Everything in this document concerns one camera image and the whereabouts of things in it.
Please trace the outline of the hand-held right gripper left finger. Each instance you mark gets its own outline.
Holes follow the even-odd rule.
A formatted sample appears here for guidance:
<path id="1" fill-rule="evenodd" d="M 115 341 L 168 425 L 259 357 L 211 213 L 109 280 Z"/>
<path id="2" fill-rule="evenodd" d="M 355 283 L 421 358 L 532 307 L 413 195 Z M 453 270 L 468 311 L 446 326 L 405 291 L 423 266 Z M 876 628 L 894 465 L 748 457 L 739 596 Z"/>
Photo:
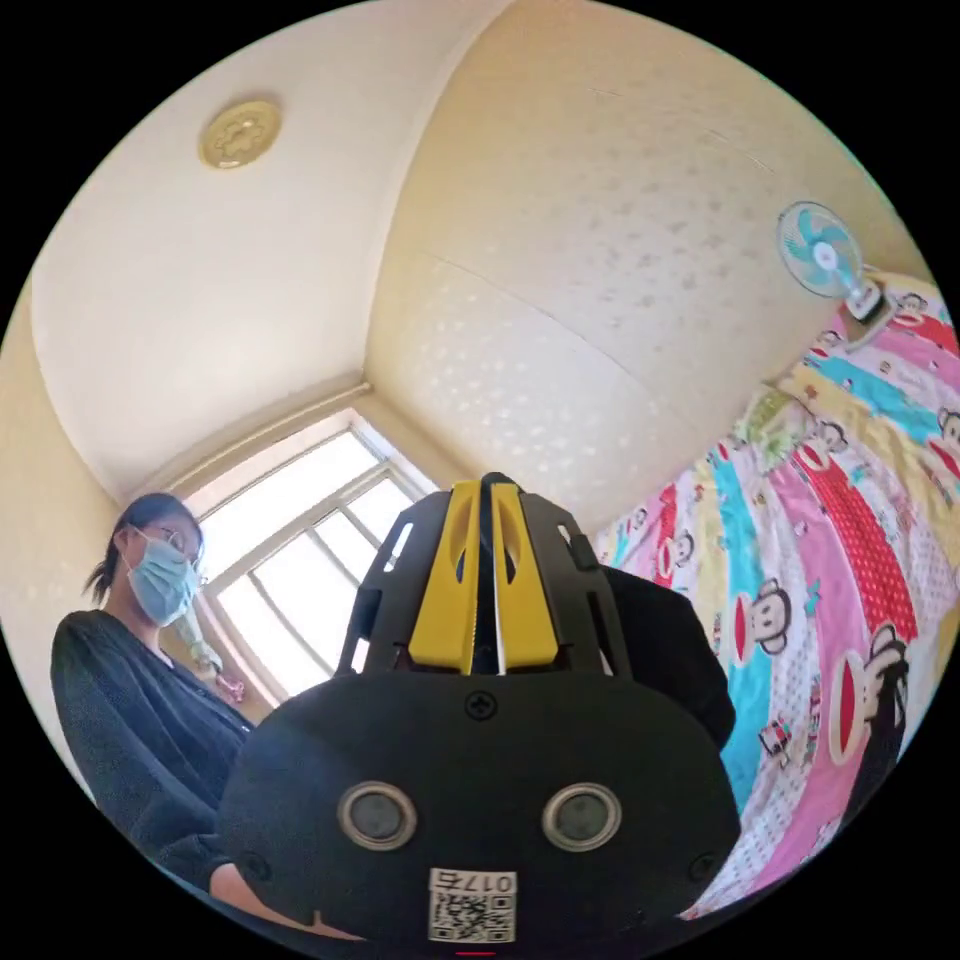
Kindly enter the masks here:
<path id="1" fill-rule="evenodd" d="M 478 481 L 459 482 L 443 510 L 437 547 L 408 651 L 417 667 L 472 669 L 480 571 Z"/>

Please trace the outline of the person's right hand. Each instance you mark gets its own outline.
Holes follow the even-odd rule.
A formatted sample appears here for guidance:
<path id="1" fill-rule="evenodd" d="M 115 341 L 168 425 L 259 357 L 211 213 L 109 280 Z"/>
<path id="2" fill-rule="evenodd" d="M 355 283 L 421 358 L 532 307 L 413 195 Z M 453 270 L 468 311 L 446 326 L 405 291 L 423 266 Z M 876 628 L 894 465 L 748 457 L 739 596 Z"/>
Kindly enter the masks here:
<path id="1" fill-rule="evenodd" d="M 360 936 L 324 924 L 318 914 L 314 915 L 311 923 L 303 924 L 272 910 L 256 896 L 232 863 L 223 864 L 213 871 L 209 881 L 209 893 L 225 905 L 280 926 L 339 940 L 363 941 Z"/>

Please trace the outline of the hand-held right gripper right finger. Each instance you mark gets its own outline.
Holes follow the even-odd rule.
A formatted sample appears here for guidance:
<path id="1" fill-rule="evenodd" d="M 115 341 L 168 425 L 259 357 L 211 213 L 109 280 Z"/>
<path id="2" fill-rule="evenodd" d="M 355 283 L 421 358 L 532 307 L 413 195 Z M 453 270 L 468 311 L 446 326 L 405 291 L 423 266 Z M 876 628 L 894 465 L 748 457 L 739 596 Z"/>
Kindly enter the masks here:
<path id="1" fill-rule="evenodd" d="M 558 641 L 516 485 L 490 487 L 491 560 L 503 672 L 549 668 Z"/>

